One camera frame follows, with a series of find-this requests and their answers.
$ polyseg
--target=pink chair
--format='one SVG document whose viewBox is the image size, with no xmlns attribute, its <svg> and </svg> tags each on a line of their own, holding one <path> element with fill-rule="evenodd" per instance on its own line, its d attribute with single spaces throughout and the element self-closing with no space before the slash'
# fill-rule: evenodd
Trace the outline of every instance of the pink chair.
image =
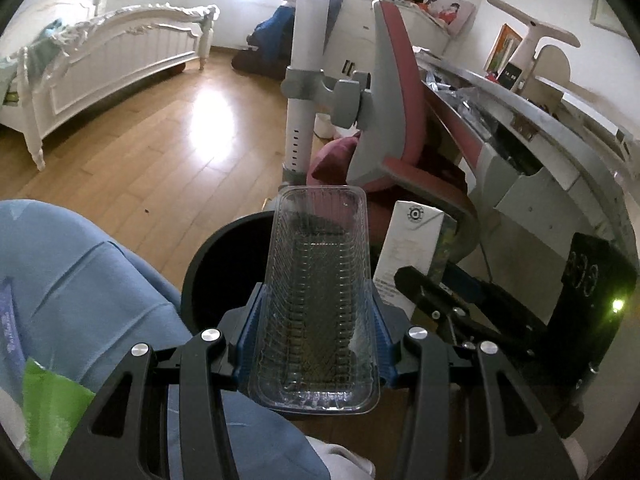
<svg viewBox="0 0 640 480">
<path fill-rule="evenodd" d="M 447 122 L 425 101 L 426 87 L 399 9 L 380 0 L 373 9 L 376 63 L 358 117 L 361 132 L 325 145 L 311 161 L 306 184 L 362 187 L 372 243 L 384 241 L 397 200 L 433 205 L 458 222 L 450 259 L 460 261 L 478 244 L 476 210 L 462 170 L 425 145 L 427 113 L 445 128 Z"/>
</svg>

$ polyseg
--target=green light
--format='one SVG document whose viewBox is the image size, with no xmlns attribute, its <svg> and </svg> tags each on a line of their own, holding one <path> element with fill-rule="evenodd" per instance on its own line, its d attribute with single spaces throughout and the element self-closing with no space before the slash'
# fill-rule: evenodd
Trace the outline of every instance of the green light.
<svg viewBox="0 0 640 480">
<path fill-rule="evenodd" d="M 619 313 L 624 306 L 625 302 L 623 300 L 613 300 L 613 312 L 616 314 Z"/>
</svg>

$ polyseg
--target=white pole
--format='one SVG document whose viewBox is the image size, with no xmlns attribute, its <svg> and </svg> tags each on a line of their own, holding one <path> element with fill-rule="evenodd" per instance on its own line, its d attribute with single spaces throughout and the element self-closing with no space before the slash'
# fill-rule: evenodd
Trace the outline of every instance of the white pole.
<svg viewBox="0 0 640 480">
<path fill-rule="evenodd" d="M 319 71 L 322 69 L 324 36 L 326 33 L 329 0 L 296 0 L 296 21 L 293 27 L 291 68 Z M 311 144 L 316 120 L 313 101 L 289 99 L 284 171 L 295 174 L 302 184 L 311 162 Z"/>
</svg>

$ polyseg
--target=plastic tray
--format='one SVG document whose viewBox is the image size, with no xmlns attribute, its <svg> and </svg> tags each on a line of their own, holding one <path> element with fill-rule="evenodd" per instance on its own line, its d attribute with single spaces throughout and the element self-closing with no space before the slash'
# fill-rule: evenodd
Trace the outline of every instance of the plastic tray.
<svg viewBox="0 0 640 480">
<path fill-rule="evenodd" d="M 250 396 L 287 412 L 373 408 L 380 381 L 364 192 L 284 190 L 265 285 Z"/>
</svg>

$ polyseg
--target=bed headboard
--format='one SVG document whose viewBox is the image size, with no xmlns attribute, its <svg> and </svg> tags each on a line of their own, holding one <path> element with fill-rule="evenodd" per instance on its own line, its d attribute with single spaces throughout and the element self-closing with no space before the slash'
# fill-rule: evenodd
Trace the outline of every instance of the bed headboard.
<svg viewBox="0 0 640 480">
<path fill-rule="evenodd" d="M 65 25 L 91 19 L 95 6 L 91 0 L 41 0 L 24 9 L 9 22 L 0 37 L 0 57 L 8 56 L 31 43 L 53 20 L 61 18 Z"/>
</svg>

